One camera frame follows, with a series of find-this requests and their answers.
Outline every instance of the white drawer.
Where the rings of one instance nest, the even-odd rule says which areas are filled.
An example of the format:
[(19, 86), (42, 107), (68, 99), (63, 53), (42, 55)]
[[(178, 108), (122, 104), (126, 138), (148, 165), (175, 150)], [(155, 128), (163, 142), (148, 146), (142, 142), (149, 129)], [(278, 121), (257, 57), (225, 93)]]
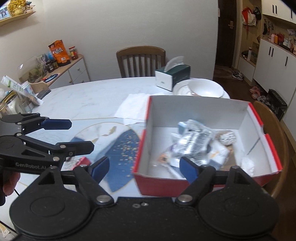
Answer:
[(85, 70), (76, 80), (74, 80), (73, 84), (80, 84), (89, 81), (89, 76), (87, 74), (87, 71)]
[(81, 59), (69, 69), (72, 80), (74, 81), (77, 79), (78, 76), (81, 75), (85, 70), (86, 67), (84, 61)]
[(68, 71), (66, 71), (65, 73), (61, 74), (50, 86), (49, 89), (56, 89), (59, 87), (63, 87), (63, 86), (68, 86), (68, 85), (72, 85), (72, 79), (70, 77), (70, 74)]

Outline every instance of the white napkin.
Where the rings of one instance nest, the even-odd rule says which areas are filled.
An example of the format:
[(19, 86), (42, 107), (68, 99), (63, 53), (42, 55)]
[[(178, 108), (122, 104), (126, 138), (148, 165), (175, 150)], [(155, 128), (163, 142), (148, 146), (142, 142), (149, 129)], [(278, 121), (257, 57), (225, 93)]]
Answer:
[(122, 102), (114, 117), (123, 118), (125, 126), (145, 122), (149, 94), (129, 94)]

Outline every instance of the wall shelf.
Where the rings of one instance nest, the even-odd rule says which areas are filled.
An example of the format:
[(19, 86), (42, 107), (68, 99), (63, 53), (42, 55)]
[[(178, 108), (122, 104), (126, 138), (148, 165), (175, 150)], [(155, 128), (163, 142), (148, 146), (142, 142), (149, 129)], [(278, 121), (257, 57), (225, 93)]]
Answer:
[(11, 22), (14, 22), (14, 21), (19, 20), (19, 19), (27, 18), (27, 17), (31, 16), (33, 13), (35, 13), (35, 12), (24, 13), (24, 14), (17, 15), (17, 16), (14, 16), (14, 17), (2, 19), (2, 20), (0, 20), (0, 27), (2, 25), (7, 24), (7, 23), (11, 23)]

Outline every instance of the white beaded object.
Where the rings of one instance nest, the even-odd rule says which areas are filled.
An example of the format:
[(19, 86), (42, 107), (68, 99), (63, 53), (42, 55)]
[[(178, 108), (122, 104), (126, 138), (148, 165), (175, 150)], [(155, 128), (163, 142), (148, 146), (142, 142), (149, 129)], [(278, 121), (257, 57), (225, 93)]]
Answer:
[(222, 134), (219, 137), (219, 141), (225, 146), (234, 144), (236, 142), (236, 140), (237, 140), (237, 138), (236, 138), (235, 133), (233, 131), (229, 131), (225, 134)]

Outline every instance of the sneaker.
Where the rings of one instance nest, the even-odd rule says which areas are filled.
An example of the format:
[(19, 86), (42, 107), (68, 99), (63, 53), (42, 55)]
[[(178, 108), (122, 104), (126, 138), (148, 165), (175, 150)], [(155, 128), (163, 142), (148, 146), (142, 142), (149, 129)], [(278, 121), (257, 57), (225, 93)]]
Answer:
[(232, 77), (238, 80), (244, 80), (244, 77), (242, 76), (242, 74), (240, 72), (235, 72), (232, 74)]

